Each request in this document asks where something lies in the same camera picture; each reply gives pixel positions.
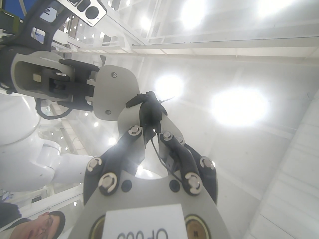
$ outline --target white cylinder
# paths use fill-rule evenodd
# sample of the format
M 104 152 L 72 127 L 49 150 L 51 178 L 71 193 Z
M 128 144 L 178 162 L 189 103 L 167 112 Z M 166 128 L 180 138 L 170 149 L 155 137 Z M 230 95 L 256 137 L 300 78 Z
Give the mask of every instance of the white cylinder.
M 34 98 L 0 94 L 0 121 L 0 146 L 26 138 L 40 121 Z

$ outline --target white ceiling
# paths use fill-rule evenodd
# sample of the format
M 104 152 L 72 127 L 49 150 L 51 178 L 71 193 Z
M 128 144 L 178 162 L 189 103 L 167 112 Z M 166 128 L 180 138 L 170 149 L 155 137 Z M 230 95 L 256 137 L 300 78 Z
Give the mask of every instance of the white ceiling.
M 131 0 L 131 9 L 121 9 L 120 6 L 119 15 L 127 25 L 146 37 L 146 32 L 138 27 L 139 17 L 144 13 L 143 9 L 149 10 L 153 4 L 148 0 L 137 1 L 134 4 L 134 0 Z M 180 10 L 184 2 L 162 0 L 158 5 L 159 13 L 153 20 L 156 32 L 151 32 L 150 36 L 158 35 L 158 41 L 163 39 L 164 43 L 178 43 L 319 35 L 319 0 L 297 0 L 293 5 L 264 19 L 258 18 L 256 13 L 258 0 L 207 0 L 207 13 L 202 24 L 190 31 L 185 31 L 180 22 Z M 298 50 L 310 54 L 312 49 L 316 47 L 265 50 L 270 50 L 268 54 L 272 56 L 294 57 Z M 91 56 L 86 53 L 72 57 L 93 63 Z M 178 75 L 183 80 L 183 94 L 178 99 L 164 103 L 164 107 L 186 142 L 216 162 L 219 177 L 218 208 L 232 237 L 243 238 L 319 89 L 319 66 L 316 63 L 295 64 L 289 60 L 269 63 L 258 60 L 258 57 L 255 61 L 239 62 L 106 56 L 106 64 L 128 68 L 136 75 L 141 92 L 155 90 L 156 79 L 165 74 Z M 260 91 L 268 101 L 265 117 L 248 127 L 232 128 L 217 123 L 211 114 L 212 98 L 232 87 Z M 99 126 L 94 128 L 93 124 L 98 119 L 93 114 L 84 117 L 82 112 L 78 112 L 77 118 L 81 125 L 77 134 L 83 136 L 86 150 L 94 151 L 94 155 L 106 150 L 109 147 L 106 140 L 117 134 L 116 125 L 100 121 Z M 149 146 L 143 166 L 158 174 L 165 173 Z

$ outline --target metal screw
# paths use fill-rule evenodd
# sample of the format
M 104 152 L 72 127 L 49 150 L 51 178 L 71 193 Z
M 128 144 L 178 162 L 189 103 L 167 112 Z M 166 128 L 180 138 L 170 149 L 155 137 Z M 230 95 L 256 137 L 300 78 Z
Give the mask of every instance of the metal screw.
M 215 168 L 215 163 L 209 157 L 206 156 L 201 157 L 199 163 L 202 166 L 202 168 L 206 167 L 211 168 L 212 170 Z
M 59 73 L 59 72 L 57 72 L 56 74 L 57 74 L 57 75 L 61 75 L 61 76 L 67 76 L 66 74 Z
M 86 168 L 89 172 L 92 172 L 97 165 L 101 165 L 101 164 L 102 164 L 101 158 L 95 157 L 89 161 Z
M 180 190 L 180 184 L 177 180 L 171 180 L 169 183 L 171 191 L 178 192 Z
M 123 181 L 121 188 L 123 192 L 129 192 L 132 189 L 132 182 L 130 180 Z
M 182 137 L 177 136 L 177 137 L 175 137 L 175 138 L 178 140 L 178 142 L 179 142 L 180 144 L 184 144 L 184 140 L 183 140 Z
M 164 131 L 163 137 L 165 141 L 171 140 L 173 138 L 173 134 L 169 131 Z
M 98 183 L 98 187 L 102 192 L 110 193 L 114 190 L 117 184 L 117 177 L 113 172 L 108 172 L 104 174 Z
M 131 136 L 135 136 L 135 135 L 138 135 L 139 134 L 139 132 L 140 132 L 140 130 L 141 130 L 141 128 L 139 127 L 139 126 L 134 126 L 134 127 L 132 127 L 130 130 L 129 130 L 129 134 L 131 135 Z
M 185 178 L 188 180 L 188 184 L 190 186 L 189 191 L 192 194 L 199 194 L 203 188 L 203 182 L 201 178 L 194 172 L 187 173 Z

